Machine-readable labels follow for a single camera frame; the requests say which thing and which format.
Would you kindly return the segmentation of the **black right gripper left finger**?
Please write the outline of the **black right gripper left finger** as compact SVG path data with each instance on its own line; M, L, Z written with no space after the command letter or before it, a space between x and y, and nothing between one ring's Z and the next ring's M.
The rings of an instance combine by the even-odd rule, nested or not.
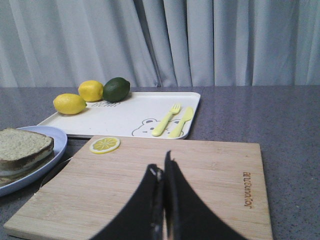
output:
M164 221L163 171L149 164L121 211L93 240L162 240Z

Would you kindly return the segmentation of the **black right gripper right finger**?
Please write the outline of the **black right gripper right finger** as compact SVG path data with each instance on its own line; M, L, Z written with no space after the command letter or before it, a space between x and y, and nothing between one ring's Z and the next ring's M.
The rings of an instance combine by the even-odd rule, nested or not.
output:
M169 240L244 240L196 194L168 151L164 161L164 196Z

